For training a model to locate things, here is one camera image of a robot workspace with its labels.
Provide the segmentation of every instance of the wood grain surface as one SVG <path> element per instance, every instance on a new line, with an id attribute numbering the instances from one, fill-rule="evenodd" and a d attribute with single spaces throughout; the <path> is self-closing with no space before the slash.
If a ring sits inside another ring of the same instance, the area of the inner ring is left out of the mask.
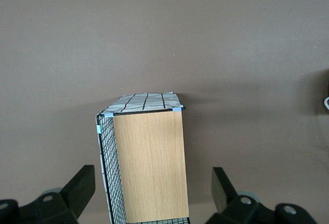
<path id="1" fill-rule="evenodd" d="M 188 217 L 181 112 L 114 117 L 128 223 Z"/>

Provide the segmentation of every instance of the beige background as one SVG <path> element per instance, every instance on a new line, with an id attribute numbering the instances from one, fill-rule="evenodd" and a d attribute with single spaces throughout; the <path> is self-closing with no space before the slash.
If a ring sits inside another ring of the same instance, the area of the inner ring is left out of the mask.
<path id="1" fill-rule="evenodd" d="M 81 223 L 109 223 L 95 116 L 175 91 L 193 224 L 211 168 L 274 208 L 329 219 L 329 0 L 0 0 L 0 199 L 21 205 L 96 166 Z"/>

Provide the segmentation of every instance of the metal screw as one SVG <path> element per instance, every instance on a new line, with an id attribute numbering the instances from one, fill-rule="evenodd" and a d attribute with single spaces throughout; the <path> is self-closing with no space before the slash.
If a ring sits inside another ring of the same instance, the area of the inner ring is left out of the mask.
<path id="1" fill-rule="evenodd" d="M 46 197 L 43 198 L 43 201 L 44 202 L 48 202 L 48 201 L 51 201 L 51 200 L 52 200 L 52 196 L 51 195 L 46 196 Z"/>
<path id="2" fill-rule="evenodd" d="M 286 205 L 285 207 L 283 207 L 283 209 L 288 214 L 291 214 L 291 215 L 296 215 L 297 214 L 297 211 L 293 207 L 291 207 L 289 205 Z"/>
<path id="3" fill-rule="evenodd" d="M 251 204 L 251 200 L 247 197 L 242 197 L 240 200 L 244 204 L 247 204 L 247 205 Z"/>
<path id="4" fill-rule="evenodd" d="M 5 203 L 2 203 L 0 204 L 0 210 L 3 210 L 5 209 L 6 207 L 8 207 L 9 204 L 7 204 L 6 202 Z"/>

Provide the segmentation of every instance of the black plastic bracket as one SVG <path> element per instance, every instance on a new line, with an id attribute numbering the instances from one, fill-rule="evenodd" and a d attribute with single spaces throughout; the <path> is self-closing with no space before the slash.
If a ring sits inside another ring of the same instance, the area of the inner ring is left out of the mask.
<path id="1" fill-rule="evenodd" d="M 0 200 L 0 223 L 78 224 L 94 192 L 95 168 L 85 165 L 59 193 L 44 194 L 20 208 L 16 200 Z"/>
<path id="2" fill-rule="evenodd" d="M 281 203 L 272 211 L 250 196 L 239 196 L 221 167 L 213 168 L 211 192 L 218 213 L 207 224 L 316 224 L 295 204 Z"/>

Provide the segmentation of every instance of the black wire grid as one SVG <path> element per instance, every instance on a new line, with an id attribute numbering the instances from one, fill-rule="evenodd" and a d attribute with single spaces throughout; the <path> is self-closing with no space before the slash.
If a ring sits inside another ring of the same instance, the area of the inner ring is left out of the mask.
<path id="1" fill-rule="evenodd" d="M 118 153 L 112 117 L 97 115 L 102 174 L 112 224 L 126 224 Z"/>
<path id="2" fill-rule="evenodd" d="M 138 222 L 133 224 L 190 224 L 190 218 L 178 218 L 178 219 L 169 219 L 169 220 L 157 220 L 157 221 L 148 221 L 148 222 Z"/>

